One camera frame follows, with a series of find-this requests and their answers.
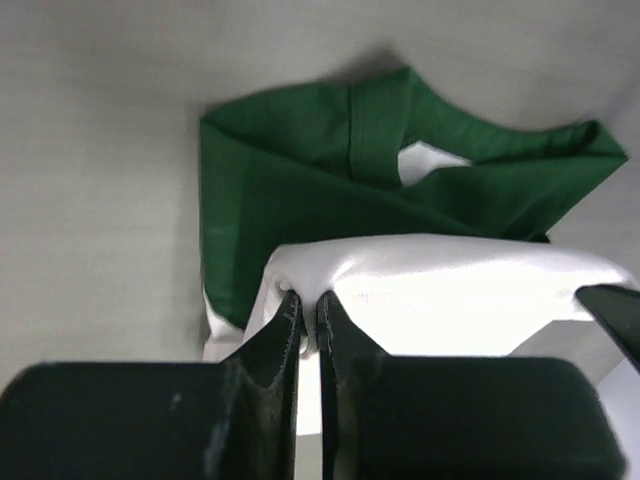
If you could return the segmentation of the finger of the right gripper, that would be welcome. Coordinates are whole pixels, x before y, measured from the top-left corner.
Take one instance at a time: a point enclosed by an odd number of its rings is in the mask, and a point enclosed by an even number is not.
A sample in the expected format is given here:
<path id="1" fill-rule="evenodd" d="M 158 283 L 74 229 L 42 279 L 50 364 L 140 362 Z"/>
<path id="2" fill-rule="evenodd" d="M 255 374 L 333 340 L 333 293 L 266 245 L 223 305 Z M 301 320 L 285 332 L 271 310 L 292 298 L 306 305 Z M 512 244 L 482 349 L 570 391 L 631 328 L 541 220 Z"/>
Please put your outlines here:
<path id="1" fill-rule="evenodd" d="M 639 292 L 617 285 L 584 286 L 578 301 L 592 314 L 636 371 L 639 371 Z"/>

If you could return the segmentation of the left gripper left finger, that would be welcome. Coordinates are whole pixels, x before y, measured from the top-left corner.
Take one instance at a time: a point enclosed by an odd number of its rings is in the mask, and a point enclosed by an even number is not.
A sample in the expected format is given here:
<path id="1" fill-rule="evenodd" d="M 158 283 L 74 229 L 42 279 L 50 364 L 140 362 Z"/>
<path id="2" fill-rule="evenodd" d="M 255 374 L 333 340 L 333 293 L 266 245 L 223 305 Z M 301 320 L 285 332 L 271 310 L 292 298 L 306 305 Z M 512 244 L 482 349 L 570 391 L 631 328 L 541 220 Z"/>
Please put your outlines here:
<path id="1" fill-rule="evenodd" d="M 41 363 L 1 396 L 5 479 L 290 479 L 299 297 L 218 363 Z"/>

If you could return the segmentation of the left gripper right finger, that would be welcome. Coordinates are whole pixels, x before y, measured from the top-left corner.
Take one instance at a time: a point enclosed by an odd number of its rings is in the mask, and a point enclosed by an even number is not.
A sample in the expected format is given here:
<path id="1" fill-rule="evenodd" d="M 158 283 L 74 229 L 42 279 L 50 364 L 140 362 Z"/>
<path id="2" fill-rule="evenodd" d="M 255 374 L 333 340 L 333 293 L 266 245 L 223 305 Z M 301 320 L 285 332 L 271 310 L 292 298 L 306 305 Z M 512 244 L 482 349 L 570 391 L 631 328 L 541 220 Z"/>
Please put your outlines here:
<path id="1" fill-rule="evenodd" d="M 626 459 L 572 363 L 387 353 L 318 301 L 326 479 L 620 479 Z"/>

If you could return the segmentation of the white and green raglan t-shirt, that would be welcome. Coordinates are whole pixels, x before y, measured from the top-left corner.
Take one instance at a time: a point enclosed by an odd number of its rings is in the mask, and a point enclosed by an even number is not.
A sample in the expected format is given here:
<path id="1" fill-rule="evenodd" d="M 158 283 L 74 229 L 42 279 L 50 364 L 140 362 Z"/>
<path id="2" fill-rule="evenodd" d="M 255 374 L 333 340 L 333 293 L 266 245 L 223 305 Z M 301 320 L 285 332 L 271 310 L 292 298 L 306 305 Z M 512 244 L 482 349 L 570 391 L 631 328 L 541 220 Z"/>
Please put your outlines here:
<path id="1" fill-rule="evenodd" d="M 548 239 L 627 162 L 599 122 L 504 128 L 403 68 L 232 101 L 201 117 L 199 138 L 203 357 L 228 358 L 295 293 L 295 447 L 320 441 L 321 474 L 327 292 L 389 354 L 557 358 L 600 404 L 597 384 L 630 363 L 576 291 L 638 291 L 635 279 Z"/>

